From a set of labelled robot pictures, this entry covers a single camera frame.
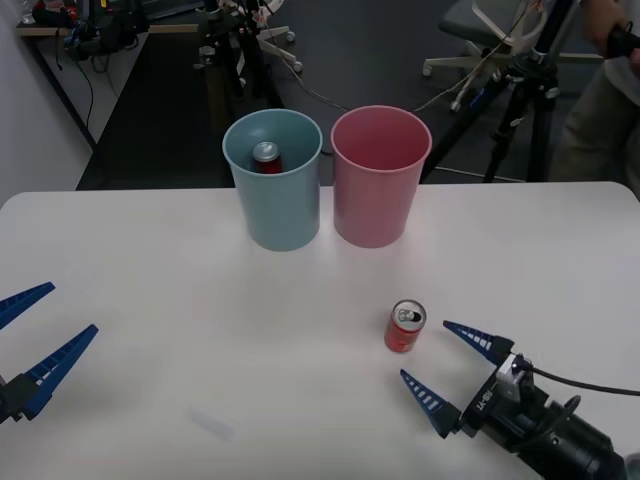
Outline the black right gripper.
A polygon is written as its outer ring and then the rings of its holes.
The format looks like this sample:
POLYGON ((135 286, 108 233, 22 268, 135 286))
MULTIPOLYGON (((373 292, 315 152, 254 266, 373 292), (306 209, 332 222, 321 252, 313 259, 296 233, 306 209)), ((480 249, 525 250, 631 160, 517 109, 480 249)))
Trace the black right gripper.
MULTIPOLYGON (((445 320, 443 326, 462 339, 493 365, 502 365, 514 342, 466 325, 445 320)), ((419 382, 406 370, 400 376, 411 395, 443 439, 461 430, 473 438, 483 432, 494 441, 522 441, 530 437, 545 416, 549 395, 537 386, 521 395, 519 402, 507 399, 492 374, 462 413, 450 402, 419 382)))

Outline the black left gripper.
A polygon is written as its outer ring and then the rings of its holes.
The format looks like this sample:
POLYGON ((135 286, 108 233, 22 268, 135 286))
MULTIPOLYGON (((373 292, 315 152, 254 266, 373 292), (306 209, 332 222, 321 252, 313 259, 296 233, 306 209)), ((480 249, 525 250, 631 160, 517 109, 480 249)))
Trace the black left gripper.
MULTIPOLYGON (((4 329, 54 289, 54 284, 47 282, 2 299, 0 329, 4 329)), ((22 375, 8 382, 1 379, 1 422, 8 419, 18 422, 21 415, 32 420, 39 415, 98 332, 98 327, 91 324, 22 375), (22 378, 27 387, 23 400, 22 378)))

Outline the person's hand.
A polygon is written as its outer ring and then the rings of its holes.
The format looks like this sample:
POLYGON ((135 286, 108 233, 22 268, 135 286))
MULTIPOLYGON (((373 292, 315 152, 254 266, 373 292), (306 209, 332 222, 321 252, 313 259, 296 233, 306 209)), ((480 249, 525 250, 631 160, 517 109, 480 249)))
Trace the person's hand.
POLYGON ((606 58, 610 33, 616 28, 626 29, 629 18, 619 3, 613 0, 587 0, 581 3, 581 7, 584 38, 606 58))

